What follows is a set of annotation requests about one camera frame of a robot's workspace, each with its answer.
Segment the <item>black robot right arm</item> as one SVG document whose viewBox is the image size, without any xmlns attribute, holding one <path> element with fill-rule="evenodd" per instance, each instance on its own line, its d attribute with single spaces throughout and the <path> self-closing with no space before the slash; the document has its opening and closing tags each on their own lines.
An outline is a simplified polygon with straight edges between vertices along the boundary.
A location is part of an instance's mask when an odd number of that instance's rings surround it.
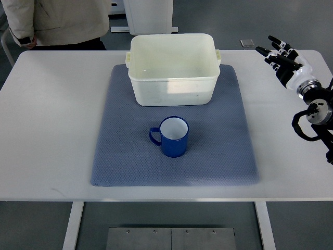
<svg viewBox="0 0 333 250">
<path fill-rule="evenodd" d="M 324 88 L 317 80 L 307 80 L 298 86 L 297 94 L 308 108 L 295 114 L 291 125 L 300 138 L 309 142 L 321 140 L 328 148 L 327 162 L 332 164 L 332 82 Z M 311 124 L 315 137 L 302 131 L 299 120 L 303 116 Z"/>
</svg>

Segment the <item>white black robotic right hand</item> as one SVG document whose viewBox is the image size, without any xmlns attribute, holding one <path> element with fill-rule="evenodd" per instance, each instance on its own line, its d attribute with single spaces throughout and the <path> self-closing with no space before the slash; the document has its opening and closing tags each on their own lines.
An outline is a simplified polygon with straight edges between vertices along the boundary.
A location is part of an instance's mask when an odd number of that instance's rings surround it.
<svg viewBox="0 0 333 250">
<path fill-rule="evenodd" d="M 272 42 L 274 51 L 260 46 L 255 50 L 272 67 L 276 78 L 285 88 L 296 90 L 302 83 L 315 80 L 310 63 L 298 50 L 271 35 L 268 39 Z"/>
</svg>

